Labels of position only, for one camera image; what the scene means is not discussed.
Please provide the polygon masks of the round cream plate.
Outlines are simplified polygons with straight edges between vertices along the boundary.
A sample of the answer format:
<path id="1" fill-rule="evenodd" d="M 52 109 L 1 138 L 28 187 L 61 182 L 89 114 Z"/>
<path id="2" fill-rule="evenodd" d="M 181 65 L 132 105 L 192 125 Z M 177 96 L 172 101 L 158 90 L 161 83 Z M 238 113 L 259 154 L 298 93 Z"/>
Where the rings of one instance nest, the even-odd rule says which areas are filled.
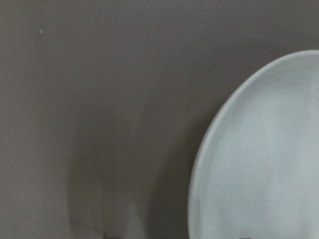
<path id="1" fill-rule="evenodd" d="M 191 239 L 319 236 L 319 53 L 281 57 L 223 104 L 188 195 Z"/>

